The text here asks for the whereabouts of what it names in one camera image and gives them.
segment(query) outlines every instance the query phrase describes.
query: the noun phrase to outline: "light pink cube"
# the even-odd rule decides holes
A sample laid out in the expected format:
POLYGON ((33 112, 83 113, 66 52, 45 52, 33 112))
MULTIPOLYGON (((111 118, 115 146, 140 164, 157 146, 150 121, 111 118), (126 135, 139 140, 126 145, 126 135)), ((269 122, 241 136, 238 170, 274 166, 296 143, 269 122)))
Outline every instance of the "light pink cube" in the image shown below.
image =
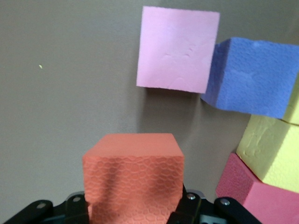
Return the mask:
POLYGON ((263 224, 299 224, 299 194, 262 183, 231 154, 218 183, 218 197, 232 197, 263 224))
POLYGON ((205 93, 220 14, 143 7, 137 86, 205 93))

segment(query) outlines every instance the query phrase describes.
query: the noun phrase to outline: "gray surface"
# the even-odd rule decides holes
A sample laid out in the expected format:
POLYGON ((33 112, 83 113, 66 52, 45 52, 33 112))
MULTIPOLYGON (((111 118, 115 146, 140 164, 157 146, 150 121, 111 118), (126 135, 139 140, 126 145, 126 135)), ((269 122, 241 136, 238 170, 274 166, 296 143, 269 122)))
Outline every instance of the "gray surface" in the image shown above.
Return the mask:
POLYGON ((135 86, 143 5, 219 11, 217 42, 299 44, 298 0, 0 1, 1 223, 83 190, 81 157, 107 133, 173 133, 186 187, 214 199, 249 115, 135 86))

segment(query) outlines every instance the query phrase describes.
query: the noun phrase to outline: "magenta foam block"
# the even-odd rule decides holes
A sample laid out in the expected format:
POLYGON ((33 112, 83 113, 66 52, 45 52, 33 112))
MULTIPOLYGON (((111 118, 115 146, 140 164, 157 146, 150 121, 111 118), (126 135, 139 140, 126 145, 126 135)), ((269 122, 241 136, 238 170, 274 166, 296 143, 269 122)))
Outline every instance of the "magenta foam block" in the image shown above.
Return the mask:
POLYGON ((220 14, 143 7, 137 86, 206 92, 220 14))
POLYGON ((263 224, 299 224, 299 194, 262 183, 231 154, 218 183, 218 197, 232 197, 263 224))
POLYGON ((233 37, 215 46, 206 93, 222 110, 283 118, 299 72, 299 46, 233 37))

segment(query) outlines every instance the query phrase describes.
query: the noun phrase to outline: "block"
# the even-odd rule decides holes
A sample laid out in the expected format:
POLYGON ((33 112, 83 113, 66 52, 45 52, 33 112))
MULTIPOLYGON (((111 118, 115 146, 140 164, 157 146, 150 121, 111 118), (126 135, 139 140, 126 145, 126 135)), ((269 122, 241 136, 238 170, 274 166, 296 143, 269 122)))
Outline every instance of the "block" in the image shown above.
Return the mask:
POLYGON ((83 156, 93 224, 165 224, 182 197, 184 156, 172 134, 105 135, 83 156))
POLYGON ((299 194, 262 183, 236 154, 229 156, 216 195, 236 199, 263 224, 299 223, 299 194))
POLYGON ((299 126, 252 115, 237 154, 264 183, 299 193, 299 126))
POLYGON ((291 124, 299 125, 299 76, 297 76, 283 120, 291 124))
POLYGON ((233 37, 215 46, 206 93, 222 110, 283 118, 299 72, 299 46, 233 37))
POLYGON ((220 14, 143 7, 137 86, 206 92, 220 14))

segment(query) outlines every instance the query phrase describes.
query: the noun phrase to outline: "blue cube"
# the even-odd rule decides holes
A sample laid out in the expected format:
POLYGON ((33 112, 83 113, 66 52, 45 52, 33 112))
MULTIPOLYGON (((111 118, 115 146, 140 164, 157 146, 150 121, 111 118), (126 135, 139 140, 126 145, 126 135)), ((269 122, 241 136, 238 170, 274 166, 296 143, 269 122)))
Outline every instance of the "blue cube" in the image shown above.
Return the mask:
POLYGON ((233 37, 215 46, 201 98, 222 110, 281 119, 299 72, 299 46, 233 37))

